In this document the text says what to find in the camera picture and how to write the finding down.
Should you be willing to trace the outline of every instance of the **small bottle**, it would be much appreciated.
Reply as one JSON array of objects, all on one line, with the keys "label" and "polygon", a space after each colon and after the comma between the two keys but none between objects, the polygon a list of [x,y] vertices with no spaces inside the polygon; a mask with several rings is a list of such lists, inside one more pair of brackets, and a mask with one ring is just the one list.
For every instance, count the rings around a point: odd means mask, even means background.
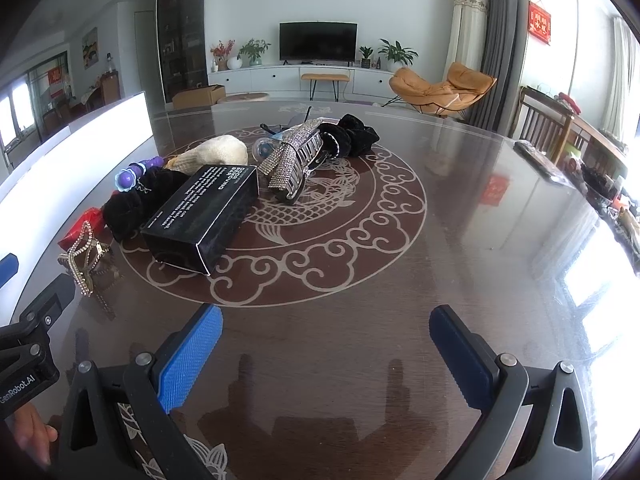
[{"label": "small bottle", "polygon": [[107,52],[107,73],[115,71],[116,65],[113,62],[113,57],[111,57],[111,52]]}]

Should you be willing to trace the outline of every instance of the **human hand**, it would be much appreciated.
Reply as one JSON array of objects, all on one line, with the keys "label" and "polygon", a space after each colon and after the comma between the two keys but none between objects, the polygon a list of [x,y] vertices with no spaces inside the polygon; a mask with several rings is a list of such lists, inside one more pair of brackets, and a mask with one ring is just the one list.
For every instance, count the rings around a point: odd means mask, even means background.
[{"label": "human hand", "polygon": [[49,444],[58,438],[56,428],[44,424],[36,407],[27,402],[14,413],[14,437],[21,449],[31,448],[42,465],[50,465]]}]

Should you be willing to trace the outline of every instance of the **gray curtain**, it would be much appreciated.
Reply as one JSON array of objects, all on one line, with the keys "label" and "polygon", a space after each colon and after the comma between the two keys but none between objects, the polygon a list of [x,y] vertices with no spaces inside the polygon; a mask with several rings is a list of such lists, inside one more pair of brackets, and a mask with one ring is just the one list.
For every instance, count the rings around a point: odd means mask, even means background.
[{"label": "gray curtain", "polygon": [[487,95],[471,107],[467,119],[472,126],[496,132],[511,81],[518,0],[489,0],[489,2],[481,72],[494,76],[498,81]]}]

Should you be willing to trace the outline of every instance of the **television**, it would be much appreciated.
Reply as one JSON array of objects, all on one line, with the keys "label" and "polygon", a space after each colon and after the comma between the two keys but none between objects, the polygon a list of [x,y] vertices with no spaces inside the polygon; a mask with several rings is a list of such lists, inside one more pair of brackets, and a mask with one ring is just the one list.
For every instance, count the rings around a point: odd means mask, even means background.
[{"label": "television", "polygon": [[357,23],[280,24],[280,60],[354,61]]}]

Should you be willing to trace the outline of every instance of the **cardboard box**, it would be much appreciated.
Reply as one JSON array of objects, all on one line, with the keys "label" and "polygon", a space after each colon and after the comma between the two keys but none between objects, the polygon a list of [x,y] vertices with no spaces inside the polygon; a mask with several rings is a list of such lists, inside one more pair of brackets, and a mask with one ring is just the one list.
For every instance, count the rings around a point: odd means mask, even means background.
[{"label": "cardboard box", "polygon": [[158,261],[210,275],[258,198],[255,166],[203,166],[142,228]]},{"label": "cardboard box", "polygon": [[225,87],[222,85],[204,86],[178,92],[174,98],[174,110],[182,108],[196,108],[199,106],[213,106],[220,99],[226,97]]}]

